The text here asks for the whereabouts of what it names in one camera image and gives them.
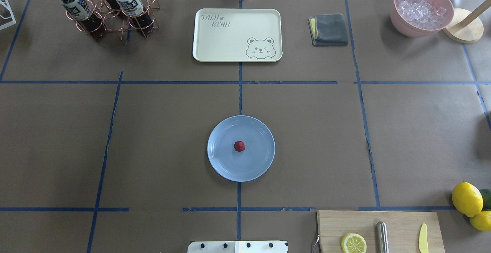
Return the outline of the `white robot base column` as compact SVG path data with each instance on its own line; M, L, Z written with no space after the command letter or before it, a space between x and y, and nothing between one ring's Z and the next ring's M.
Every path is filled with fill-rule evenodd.
M287 241L195 241L191 242L188 253L288 253Z

